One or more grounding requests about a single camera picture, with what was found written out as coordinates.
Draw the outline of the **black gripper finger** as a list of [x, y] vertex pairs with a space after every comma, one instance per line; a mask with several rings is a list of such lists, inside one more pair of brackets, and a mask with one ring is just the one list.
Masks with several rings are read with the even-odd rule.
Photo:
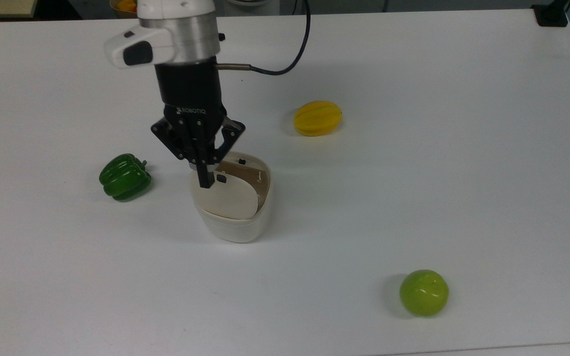
[[220, 128], [220, 133], [223, 137], [222, 144], [220, 144], [218, 148], [215, 148], [213, 139], [213, 143], [209, 144], [206, 149], [206, 188], [212, 187], [215, 181], [214, 169], [219, 166], [220, 162], [222, 162], [226, 155], [231, 151], [236, 140], [240, 138], [245, 130], [246, 127], [243, 123], [236, 120], [223, 119]]
[[199, 187], [207, 187], [207, 142], [199, 120], [158, 120], [152, 133], [179, 160], [194, 165]]

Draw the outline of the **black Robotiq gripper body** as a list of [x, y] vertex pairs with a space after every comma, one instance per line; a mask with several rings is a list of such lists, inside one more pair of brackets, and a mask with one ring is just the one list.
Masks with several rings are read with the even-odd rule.
[[228, 114], [222, 103], [217, 59], [199, 63], [158, 64], [155, 72], [166, 120], [199, 120], [207, 146], [213, 143]]

